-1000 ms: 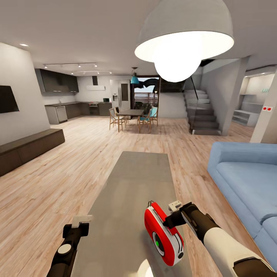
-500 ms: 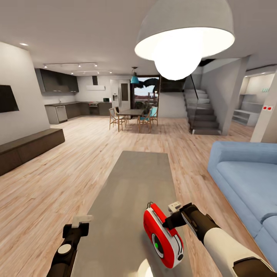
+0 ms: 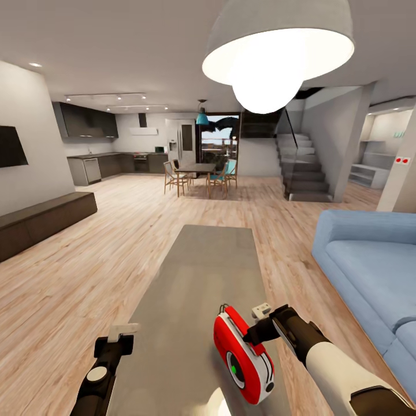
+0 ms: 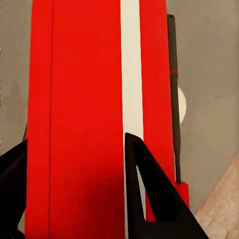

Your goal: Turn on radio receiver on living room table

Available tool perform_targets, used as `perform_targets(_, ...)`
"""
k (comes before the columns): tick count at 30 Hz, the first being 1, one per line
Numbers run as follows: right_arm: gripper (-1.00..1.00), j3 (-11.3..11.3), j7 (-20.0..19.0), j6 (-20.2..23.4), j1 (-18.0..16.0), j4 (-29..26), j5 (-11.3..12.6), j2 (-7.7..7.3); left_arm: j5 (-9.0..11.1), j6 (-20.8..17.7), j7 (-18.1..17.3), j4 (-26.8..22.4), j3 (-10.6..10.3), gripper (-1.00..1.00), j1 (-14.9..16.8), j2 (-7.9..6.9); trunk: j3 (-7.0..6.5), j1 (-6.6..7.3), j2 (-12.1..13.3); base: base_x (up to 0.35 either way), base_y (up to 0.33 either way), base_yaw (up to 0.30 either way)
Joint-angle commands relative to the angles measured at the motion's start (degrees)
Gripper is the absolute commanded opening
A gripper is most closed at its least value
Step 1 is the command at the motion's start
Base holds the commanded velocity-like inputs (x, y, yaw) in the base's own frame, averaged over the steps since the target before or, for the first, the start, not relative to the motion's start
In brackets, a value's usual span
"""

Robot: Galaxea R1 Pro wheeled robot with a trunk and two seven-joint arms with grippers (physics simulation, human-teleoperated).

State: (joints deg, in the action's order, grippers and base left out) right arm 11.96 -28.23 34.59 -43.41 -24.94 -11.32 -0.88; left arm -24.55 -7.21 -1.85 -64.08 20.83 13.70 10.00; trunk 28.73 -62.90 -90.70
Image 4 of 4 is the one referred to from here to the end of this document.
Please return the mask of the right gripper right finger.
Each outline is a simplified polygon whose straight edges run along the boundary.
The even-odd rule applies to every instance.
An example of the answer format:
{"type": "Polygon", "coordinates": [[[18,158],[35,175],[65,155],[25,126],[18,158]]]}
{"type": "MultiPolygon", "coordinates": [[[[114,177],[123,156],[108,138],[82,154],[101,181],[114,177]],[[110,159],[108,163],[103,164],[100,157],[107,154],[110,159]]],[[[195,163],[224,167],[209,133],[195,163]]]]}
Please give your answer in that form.
{"type": "Polygon", "coordinates": [[[125,133],[128,239],[209,239],[144,141],[125,133]],[[156,222],[144,219],[137,169],[156,222]]]}

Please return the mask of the radio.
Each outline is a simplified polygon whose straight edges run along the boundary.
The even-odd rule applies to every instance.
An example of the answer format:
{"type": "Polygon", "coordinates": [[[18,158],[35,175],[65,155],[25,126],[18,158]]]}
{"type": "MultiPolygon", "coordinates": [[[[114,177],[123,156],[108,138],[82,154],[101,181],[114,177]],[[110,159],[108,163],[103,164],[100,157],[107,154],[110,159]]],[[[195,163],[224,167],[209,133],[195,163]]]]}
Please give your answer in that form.
{"type": "Polygon", "coordinates": [[[128,239],[126,132],[189,208],[175,32],[166,0],[32,0],[25,239],[128,239]]]}

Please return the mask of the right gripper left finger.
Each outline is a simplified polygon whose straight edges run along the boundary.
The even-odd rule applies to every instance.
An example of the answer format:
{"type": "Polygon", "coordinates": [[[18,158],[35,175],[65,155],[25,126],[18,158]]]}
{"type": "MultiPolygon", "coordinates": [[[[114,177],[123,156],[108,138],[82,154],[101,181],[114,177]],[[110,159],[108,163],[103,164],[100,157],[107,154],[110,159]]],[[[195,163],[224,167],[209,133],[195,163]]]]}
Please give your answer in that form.
{"type": "Polygon", "coordinates": [[[28,138],[0,156],[0,239],[12,239],[26,208],[28,138]]]}

